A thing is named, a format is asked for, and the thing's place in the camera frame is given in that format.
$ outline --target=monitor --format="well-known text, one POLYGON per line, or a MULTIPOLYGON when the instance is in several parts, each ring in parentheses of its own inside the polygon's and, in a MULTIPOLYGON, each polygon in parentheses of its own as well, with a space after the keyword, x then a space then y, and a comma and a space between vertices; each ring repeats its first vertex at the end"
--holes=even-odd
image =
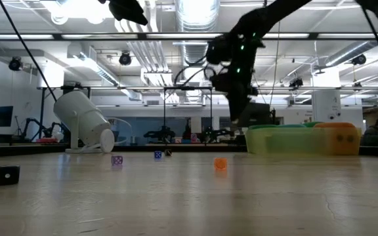
POLYGON ((238 127, 272 124, 269 104, 248 103, 239 116, 238 127))
POLYGON ((13 106, 0 107, 0 127, 11 127, 13 106))

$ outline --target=white lamp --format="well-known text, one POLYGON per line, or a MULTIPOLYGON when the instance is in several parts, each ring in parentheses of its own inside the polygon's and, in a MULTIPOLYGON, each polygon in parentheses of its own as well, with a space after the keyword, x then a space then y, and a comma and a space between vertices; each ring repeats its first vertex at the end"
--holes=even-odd
POLYGON ((82 92, 61 96, 53 112, 71 131, 71 149, 67 149, 67 153, 109 153, 113 150, 115 138, 109 122, 82 92), (86 148, 78 148, 78 138, 86 148))

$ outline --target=purple dice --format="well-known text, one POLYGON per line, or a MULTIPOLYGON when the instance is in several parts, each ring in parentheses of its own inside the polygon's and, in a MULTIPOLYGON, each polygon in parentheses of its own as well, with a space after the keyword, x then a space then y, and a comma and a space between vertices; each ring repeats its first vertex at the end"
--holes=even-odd
POLYGON ((112 156, 112 166, 118 167, 121 166, 123 163, 123 157, 122 156, 112 156))

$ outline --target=plastic bin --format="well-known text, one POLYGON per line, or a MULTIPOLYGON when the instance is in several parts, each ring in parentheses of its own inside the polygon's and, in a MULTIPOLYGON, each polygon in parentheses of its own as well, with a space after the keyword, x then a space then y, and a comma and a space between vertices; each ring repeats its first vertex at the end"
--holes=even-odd
POLYGON ((246 133, 247 150, 272 155, 357 155, 357 128, 261 128, 246 133))

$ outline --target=small cube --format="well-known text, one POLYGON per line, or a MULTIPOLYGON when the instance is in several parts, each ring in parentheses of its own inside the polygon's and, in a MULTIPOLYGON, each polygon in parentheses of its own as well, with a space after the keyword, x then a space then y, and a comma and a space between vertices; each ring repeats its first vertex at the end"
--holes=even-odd
POLYGON ((165 154, 166 157, 171 157, 172 154, 173 154, 173 152, 172 152, 170 149, 166 149, 166 150, 164 151, 164 154, 165 154))
POLYGON ((117 167, 122 165, 123 157, 122 156, 112 156, 112 166, 117 167))
POLYGON ((154 152, 154 159, 161 159, 163 157, 162 151, 155 151, 154 152))
POLYGON ((227 159, 226 158, 215 158, 214 159, 215 170, 226 170, 227 169, 227 159))
POLYGON ((20 166, 0 167, 0 186, 18 184, 20 179, 20 166))

